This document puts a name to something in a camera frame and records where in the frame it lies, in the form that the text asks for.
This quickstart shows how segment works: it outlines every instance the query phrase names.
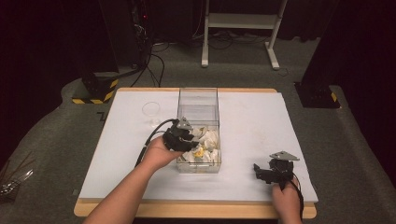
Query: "white paper sheet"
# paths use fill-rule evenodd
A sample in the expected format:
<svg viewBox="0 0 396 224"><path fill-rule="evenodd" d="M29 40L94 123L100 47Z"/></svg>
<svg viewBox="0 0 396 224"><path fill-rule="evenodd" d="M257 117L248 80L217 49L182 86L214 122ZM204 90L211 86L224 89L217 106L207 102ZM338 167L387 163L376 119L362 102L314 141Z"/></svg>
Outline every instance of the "white paper sheet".
<svg viewBox="0 0 396 224"><path fill-rule="evenodd" d="M141 110L150 101L161 105L163 121L177 117L178 91L117 92L80 199L106 197L134 168L153 131ZM318 201L281 93L220 91L219 120L219 173L180 174L172 161L150 179L144 199L270 202L271 185L256 179L253 163L269 169L269 155L285 150L300 159L294 162L294 173L304 200Z"/></svg>

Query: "yellow and black hazard tape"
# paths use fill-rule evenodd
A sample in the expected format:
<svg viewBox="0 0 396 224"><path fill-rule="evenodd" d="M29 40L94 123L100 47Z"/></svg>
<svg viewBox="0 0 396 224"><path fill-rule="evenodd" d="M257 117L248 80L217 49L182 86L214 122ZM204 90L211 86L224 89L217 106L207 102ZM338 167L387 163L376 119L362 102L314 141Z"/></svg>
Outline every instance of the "yellow and black hazard tape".
<svg viewBox="0 0 396 224"><path fill-rule="evenodd" d="M72 101L73 103L77 105L84 105L84 104L95 104L95 105L100 105L100 104L106 104L108 101L110 101L111 97L114 94L114 90L116 89L117 83L119 82L118 79L114 80L111 82L109 88L106 90L106 92L103 92L104 97L99 99L99 98L93 98L93 97L73 97Z"/></svg>

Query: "forearm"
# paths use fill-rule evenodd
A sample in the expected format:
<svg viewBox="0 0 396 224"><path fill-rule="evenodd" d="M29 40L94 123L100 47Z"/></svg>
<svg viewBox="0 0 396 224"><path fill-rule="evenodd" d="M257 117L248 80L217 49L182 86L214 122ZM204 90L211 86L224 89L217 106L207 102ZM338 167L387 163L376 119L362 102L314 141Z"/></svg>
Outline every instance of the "forearm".
<svg viewBox="0 0 396 224"><path fill-rule="evenodd" d="M84 223L132 223L154 171L138 165L90 213Z"/></svg>

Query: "person's left hand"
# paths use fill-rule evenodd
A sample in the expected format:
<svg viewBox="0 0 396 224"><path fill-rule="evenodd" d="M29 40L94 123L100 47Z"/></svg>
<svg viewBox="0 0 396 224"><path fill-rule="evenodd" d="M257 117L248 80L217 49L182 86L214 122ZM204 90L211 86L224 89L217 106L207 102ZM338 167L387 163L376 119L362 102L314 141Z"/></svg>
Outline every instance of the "person's left hand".
<svg viewBox="0 0 396 224"><path fill-rule="evenodd" d="M155 172L182 154L183 152L168 150L163 144L163 137L158 136L148 144L146 154L141 164L147 166L149 169L153 169L153 172Z"/></svg>

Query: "wooden table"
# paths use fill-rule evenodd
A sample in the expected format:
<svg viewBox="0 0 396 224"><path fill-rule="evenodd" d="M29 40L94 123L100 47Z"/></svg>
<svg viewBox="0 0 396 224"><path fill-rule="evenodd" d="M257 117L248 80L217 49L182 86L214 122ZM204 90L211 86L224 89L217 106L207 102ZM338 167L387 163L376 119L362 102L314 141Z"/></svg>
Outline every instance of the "wooden table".
<svg viewBox="0 0 396 224"><path fill-rule="evenodd" d="M121 88L118 91L179 91L179 88ZM276 92L273 89L226 89L219 92ZM75 214L87 216L100 199L78 198ZM317 214L314 203L304 204L303 218L313 218ZM143 200L137 217L182 217L182 218L278 218L271 202L217 202L210 200Z"/></svg>

